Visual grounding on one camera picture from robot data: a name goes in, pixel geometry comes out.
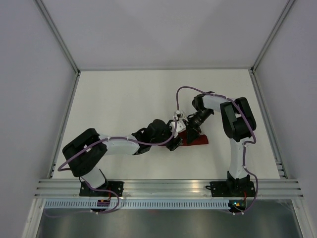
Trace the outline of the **aluminium frame rail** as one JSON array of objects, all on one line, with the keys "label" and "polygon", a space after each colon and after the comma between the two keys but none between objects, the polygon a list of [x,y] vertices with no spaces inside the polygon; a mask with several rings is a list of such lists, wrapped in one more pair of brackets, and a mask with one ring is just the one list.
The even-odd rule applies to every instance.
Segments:
[{"label": "aluminium frame rail", "polygon": [[[215,179],[119,179],[125,199],[208,199],[206,189]],[[258,199],[303,199],[300,184],[295,179],[260,179],[254,183]],[[78,198],[78,179],[41,179],[36,185],[36,198]]]}]

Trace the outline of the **right robot arm base mount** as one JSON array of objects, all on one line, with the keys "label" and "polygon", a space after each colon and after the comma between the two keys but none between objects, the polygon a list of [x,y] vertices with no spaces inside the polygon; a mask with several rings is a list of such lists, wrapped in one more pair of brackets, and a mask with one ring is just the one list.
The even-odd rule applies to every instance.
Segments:
[{"label": "right robot arm base mount", "polygon": [[252,181],[243,184],[230,185],[226,181],[214,181],[206,185],[212,197],[254,197],[256,189]]}]

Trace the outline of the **red cloth napkin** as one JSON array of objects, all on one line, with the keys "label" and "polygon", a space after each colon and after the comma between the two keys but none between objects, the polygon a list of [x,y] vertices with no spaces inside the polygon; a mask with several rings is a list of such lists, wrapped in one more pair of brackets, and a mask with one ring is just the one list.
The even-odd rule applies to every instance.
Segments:
[{"label": "red cloth napkin", "polygon": [[187,142],[187,131],[181,132],[178,137],[179,139],[171,139],[167,144],[165,144],[165,147],[170,149],[172,147],[177,148],[178,146],[206,145],[209,143],[207,136],[204,134],[200,134],[199,137],[191,143]]}]

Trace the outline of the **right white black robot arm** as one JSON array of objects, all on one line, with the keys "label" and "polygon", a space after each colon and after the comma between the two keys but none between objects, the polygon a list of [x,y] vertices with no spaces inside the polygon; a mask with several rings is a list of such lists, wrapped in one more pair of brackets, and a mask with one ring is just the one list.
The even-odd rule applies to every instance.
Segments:
[{"label": "right white black robot arm", "polygon": [[215,112],[221,114],[223,130],[230,140],[231,159],[227,179],[225,182],[210,183],[212,195],[237,196],[246,192],[253,196],[255,187],[250,179],[253,174],[246,168],[246,146],[256,143],[254,131],[257,124],[248,100],[245,97],[232,100],[207,92],[194,97],[192,106],[196,112],[187,117],[186,145],[206,142],[206,139],[202,139],[200,126]]}]

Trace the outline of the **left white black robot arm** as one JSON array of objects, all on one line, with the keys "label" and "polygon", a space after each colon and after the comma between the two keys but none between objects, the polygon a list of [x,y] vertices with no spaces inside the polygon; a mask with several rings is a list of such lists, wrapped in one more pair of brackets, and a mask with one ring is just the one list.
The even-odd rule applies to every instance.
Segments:
[{"label": "left white black robot arm", "polygon": [[103,156],[141,155],[154,146],[165,146],[173,151],[181,145],[179,134],[185,130],[184,122],[176,116],[168,123],[156,119],[148,127],[127,136],[101,136],[89,128],[62,149],[66,161],[57,170],[71,171],[74,177],[83,179],[96,196],[104,196],[108,184],[97,167]]}]

